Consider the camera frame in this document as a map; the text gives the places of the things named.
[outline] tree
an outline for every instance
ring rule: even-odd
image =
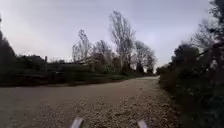
[[[91,43],[84,30],[79,31],[80,41],[73,45],[73,59],[74,61],[87,59],[91,55]]]
[[[155,65],[154,52],[143,42],[135,42],[137,65],[142,65],[147,71],[151,71]]]
[[[175,49],[174,54],[175,56],[172,56],[172,63],[175,66],[179,66],[192,61],[194,62],[199,55],[199,50],[191,44],[181,44]]]
[[[215,21],[203,20],[193,37],[193,44],[203,50],[215,44],[214,33],[211,32],[214,28],[216,28]]]
[[[12,47],[6,38],[3,37],[0,31],[0,67],[12,66],[15,63],[16,56]]]
[[[130,65],[131,52],[133,50],[134,31],[128,20],[119,12],[114,11],[110,15],[110,21],[111,37],[117,46],[121,66],[128,66]]]
[[[112,50],[111,47],[103,40],[96,42],[95,45],[96,52],[103,55],[104,60],[106,61],[107,65],[112,64]]]

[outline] sky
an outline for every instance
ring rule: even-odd
[[[1,30],[17,54],[71,60],[80,29],[91,43],[105,40],[114,47],[109,15],[115,10],[161,66],[209,17],[209,8],[208,0],[0,0]]]

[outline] gravel road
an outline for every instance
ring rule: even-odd
[[[173,101],[145,77],[78,87],[0,88],[0,128],[69,128],[83,117],[82,128],[176,128]]]

